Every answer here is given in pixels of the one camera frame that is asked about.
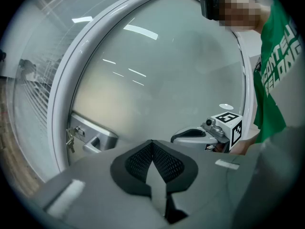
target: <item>wooden floor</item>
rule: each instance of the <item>wooden floor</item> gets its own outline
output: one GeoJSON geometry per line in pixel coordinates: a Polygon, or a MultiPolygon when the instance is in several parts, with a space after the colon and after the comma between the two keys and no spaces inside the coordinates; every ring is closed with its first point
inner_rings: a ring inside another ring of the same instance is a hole
{"type": "Polygon", "coordinates": [[[6,104],[6,79],[0,78],[0,165],[11,186],[30,197],[43,182],[28,165],[15,140],[6,104]]]}

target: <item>door frame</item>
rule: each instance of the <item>door frame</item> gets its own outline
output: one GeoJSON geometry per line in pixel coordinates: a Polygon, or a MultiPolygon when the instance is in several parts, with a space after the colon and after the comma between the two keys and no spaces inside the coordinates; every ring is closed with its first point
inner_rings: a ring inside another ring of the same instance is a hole
{"type": "MultiPolygon", "coordinates": [[[[82,29],[62,58],[52,84],[47,114],[49,147],[51,153],[54,154],[54,164],[58,167],[58,172],[64,171],[69,166],[66,129],[71,114],[74,92],[88,60],[107,33],[122,18],[148,1],[150,0],[119,0],[109,6],[82,29]]],[[[243,136],[246,136],[253,110],[254,86],[252,69],[241,35],[236,32],[233,33],[239,43],[244,62],[246,86],[243,136]]]]}

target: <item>metal lever handle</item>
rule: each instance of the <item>metal lever handle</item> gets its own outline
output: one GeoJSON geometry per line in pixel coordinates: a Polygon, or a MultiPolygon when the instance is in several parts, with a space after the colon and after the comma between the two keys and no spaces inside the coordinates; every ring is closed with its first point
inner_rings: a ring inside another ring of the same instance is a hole
{"type": "Polygon", "coordinates": [[[84,146],[82,146],[82,149],[90,154],[96,154],[96,153],[100,153],[101,151],[99,149],[96,148],[96,146],[100,143],[100,140],[97,136],[94,136],[93,138],[91,138],[88,142],[86,142],[84,144],[84,146]]]}

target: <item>green t-shirt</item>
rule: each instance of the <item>green t-shirt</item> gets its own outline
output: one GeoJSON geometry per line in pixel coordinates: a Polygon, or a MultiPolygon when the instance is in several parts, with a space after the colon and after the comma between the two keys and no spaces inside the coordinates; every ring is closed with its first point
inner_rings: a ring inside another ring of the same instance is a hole
{"type": "Polygon", "coordinates": [[[286,127],[272,98],[272,91],[289,73],[301,51],[295,24],[278,0],[274,0],[271,6],[270,17],[263,27],[261,39],[261,58],[254,70],[257,99],[254,124],[261,130],[257,143],[286,127]]]}

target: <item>perforated black pad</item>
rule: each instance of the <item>perforated black pad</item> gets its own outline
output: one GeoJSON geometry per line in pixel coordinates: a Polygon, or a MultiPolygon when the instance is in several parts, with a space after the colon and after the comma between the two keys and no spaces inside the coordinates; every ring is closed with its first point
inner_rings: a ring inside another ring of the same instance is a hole
{"type": "Polygon", "coordinates": [[[146,182],[148,168],[152,163],[151,144],[141,149],[139,152],[130,156],[126,162],[125,167],[129,174],[146,182]]]}
{"type": "Polygon", "coordinates": [[[151,188],[145,182],[152,161],[166,183],[168,195],[185,191],[198,174],[193,159],[158,141],[148,140],[116,157],[110,167],[111,176],[125,192],[151,197],[151,188]]]}
{"type": "Polygon", "coordinates": [[[152,143],[153,163],[165,183],[177,178],[184,170],[184,164],[174,156],[152,143]]]}

